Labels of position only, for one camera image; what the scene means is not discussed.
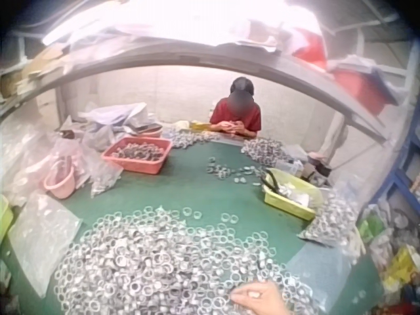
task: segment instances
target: pink basket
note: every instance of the pink basket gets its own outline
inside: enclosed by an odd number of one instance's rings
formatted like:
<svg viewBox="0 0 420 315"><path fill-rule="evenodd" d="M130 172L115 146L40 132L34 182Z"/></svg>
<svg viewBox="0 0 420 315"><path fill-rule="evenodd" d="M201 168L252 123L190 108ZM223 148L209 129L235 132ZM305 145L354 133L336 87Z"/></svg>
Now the pink basket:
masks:
<svg viewBox="0 0 420 315"><path fill-rule="evenodd" d="M163 156L158 161L141 161L137 159L120 159L118 157L112 157L111 154L116 152L118 148L124 148L129 143L137 143L137 144L144 144L150 143L160 148L163 148L165 152ZM161 138L148 138L148 137L135 137L135 136L128 136L117 143L110 146L103 154L102 158L106 161L111 161L117 163L118 165L122 166L124 170L136 173L146 173L146 174L158 174L160 169L162 168L163 164L167 156L169 155L169 151L171 151L172 142L170 140L161 139Z"/></svg>
<svg viewBox="0 0 420 315"><path fill-rule="evenodd" d="M45 177L44 187L46 190L51 191L54 196L59 199L66 199L74 192L76 187L74 179L74 167L70 169L70 173L67 175L67 177L58 184L51 184L51 176L52 174L48 174L47 177Z"/></svg>

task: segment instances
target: green table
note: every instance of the green table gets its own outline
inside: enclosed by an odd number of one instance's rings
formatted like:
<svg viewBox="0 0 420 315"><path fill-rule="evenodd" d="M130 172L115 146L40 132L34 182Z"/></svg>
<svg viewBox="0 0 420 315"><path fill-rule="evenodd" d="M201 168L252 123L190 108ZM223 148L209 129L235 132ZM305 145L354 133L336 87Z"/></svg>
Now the green table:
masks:
<svg viewBox="0 0 420 315"><path fill-rule="evenodd" d="M203 213L200 220L188 221L192 226L216 224L220 222L221 213L227 212L239 216L239 223L234 228L241 238L253 231L267 231L270 246L277 249L276 260L287 263L305 244L296 234L306 226L306 222L266 205L261 188L251 184L257 181L254 176L246 177L247 184L236 184L234 177L218 180L207 174L206 167L211 156L216 157L217 163L227 164L231 168L256 165L247 156L240 154L239 147L228 144L210 142L197 144L187 150L172 150L159 176L124 172L113 189L93 199L90 197L91 186L87 185L64 200L63 204L83 219L77 238L97 218L108 213L122 211L123 214L129 214L146 205L162 205L165 209L191 207ZM47 296L40 299L20 269L8 238L5 238L1 246L0 257L12 272L11 292L19 295L25 315L61 314L60 305L53 293L54 280L50 282ZM376 305L381 296L380 287L371 259L364 257L353 268L330 314L362 314ZM364 290L367 296L358 304L353 304L352 300L360 290Z"/></svg>

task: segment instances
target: green plastic container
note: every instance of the green plastic container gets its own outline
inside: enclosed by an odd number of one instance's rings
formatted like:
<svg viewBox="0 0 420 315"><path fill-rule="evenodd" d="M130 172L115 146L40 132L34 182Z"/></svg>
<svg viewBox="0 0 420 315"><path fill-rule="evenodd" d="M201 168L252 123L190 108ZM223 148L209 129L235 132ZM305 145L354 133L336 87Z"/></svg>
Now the green plastic container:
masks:
<svg viewBox="0 0 420 315"><path fill-rule="evenodd" d="M9 226L13 220L13 212L9 207L9 201L7 201L6 197L1 195L0 199L0 222L1 222L1 230L0 230L0 243L3 241L3 238L6 235Z"/></svg>

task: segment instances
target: hand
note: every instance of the hand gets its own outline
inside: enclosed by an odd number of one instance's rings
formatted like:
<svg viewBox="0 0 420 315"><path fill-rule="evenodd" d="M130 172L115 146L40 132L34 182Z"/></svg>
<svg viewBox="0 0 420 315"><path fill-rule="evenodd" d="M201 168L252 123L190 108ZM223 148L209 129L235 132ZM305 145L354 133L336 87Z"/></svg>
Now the hand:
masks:
<svg viewBox="0 0 420 315"><path fill-rule="evenodd" d="M229 121L221 121L220 123L217 124L217 127L220 130L223 130L225 133L231 133L234 127L234 124L230 123Z"/></svg>
<svg viewBox="0 0 420 315"><path fill-rule="evenodd" d="M253 282L237 287L231 300L252 310L256 315L289 315L274 282Z"/></svg>
<svg viewBox="0 0 420 315"><path fill-rule="evenodd" d="M243 135L246 132L245 125L242 121L235 121L232 131Z"/></svg>

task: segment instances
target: blue metal shelf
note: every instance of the blue metal shelf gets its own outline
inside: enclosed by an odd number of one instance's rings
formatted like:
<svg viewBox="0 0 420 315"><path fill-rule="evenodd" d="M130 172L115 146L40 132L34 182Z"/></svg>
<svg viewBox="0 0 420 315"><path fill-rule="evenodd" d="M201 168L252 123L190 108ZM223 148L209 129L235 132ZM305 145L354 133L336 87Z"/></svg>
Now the blue metal shelf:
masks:
<svg viewBox="0 0 420 315"><path fill-rule="evenodd" d="M372 197L370 203L376 203L384 194L388 194L390 189L396 188L404 196L407 202L413 207L414 211L420 216L420 202L410 192L412 186L411 179L408 178L406 171L415 154L420 154L420 139L415 134L417 124L420 123L420 96L414 109L413 118L409 126L408 135L404 141L400 154L396 158L392 169L382 183L380 189Z"/></svg>

